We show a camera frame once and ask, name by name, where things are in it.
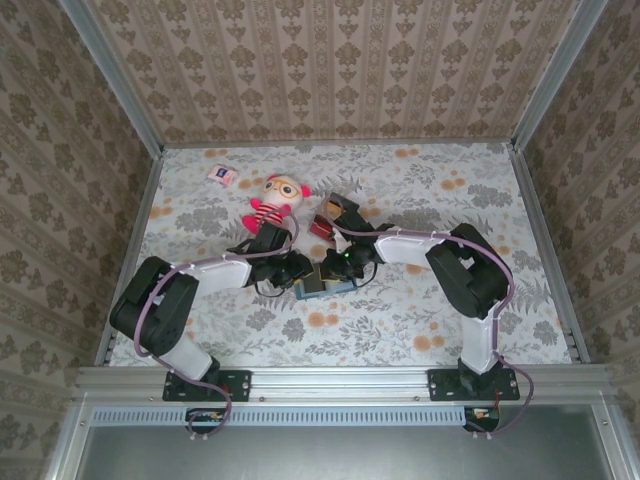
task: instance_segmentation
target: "doll glasses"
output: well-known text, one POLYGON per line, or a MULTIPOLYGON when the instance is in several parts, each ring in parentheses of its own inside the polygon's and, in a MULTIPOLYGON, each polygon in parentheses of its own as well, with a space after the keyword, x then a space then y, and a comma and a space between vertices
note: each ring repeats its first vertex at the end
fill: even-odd
POLYGON ((285 198, 293 198, 300 194, 300 191, 296 187, 280 179, 269 180, 264 186, 264 191, 271 190, 274 185, 278 186, 280 194, 285 198))

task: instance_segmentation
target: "wall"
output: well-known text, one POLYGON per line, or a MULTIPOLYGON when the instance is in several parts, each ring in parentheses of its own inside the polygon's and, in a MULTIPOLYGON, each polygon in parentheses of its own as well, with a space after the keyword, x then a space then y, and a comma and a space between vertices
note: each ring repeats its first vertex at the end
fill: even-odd
POLYGON ((90 0, 164 142, 510 137, 577 0, 90 0))
POLYGON ((590 354, 640 440, 640 2, 610 1, 525 151, 590 354))
POLYGON ((0 2, 0 477, 93 361, 150 159, 57 1, 0 2))

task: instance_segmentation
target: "floral tablecloth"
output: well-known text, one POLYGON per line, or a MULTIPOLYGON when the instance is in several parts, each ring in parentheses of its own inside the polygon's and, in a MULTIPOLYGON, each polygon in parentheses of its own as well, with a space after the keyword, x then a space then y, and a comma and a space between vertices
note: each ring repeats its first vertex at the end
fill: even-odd
MULTIPOLYGON (((324 195, 361 205, 374 226, 391 222, 426 231, 474 225, 508 262, 515 300, 501 316, 500 348, 512 362, 569 363, 527 214, 503 144, 350 145, 186 149, 164 152, 160 186, 138 263, 174 263, 222 253, 248 237, 240 223, 266 177, 286 173, 313 196, 295 212, 297 248, 320 261, 326 245, 308 233, 324 195), (207 178, 216 164, 239 177, 225 189, 207 178)), ((355 292, 298 301, 252 288, 198 299, 187 333, 227 366, 374 366, 454 364, 464 318, 429 269, 382 265, 355 292)), ((111 365, 142 365, 119 335, 111 365)))

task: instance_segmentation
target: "doll head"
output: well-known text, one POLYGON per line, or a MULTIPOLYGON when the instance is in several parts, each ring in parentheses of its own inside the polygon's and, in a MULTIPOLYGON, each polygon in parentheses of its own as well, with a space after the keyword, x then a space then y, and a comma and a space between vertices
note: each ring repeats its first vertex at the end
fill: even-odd
POLYGON ((262 188, 262 201, 277 207, 289 205, 292 210, 302 203, 302 199, 311 196, 307 185, 300 185, 287 175, 271 175, 262 188))

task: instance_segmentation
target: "plush doll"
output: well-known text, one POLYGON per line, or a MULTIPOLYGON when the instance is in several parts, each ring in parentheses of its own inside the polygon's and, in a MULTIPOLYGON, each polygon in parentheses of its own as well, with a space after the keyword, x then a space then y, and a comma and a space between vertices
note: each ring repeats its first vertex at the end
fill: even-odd
POLYGON ((254 235, 258 233, 263 218, 282 225, 284 217, 302 203, 302 199, 311 196, 307 185, 300 185, 287 175, 271 175, 262 189, 262 198, 252 198, 251 206, 256 210, 253 215, 242 217, 242 224, 254 235))

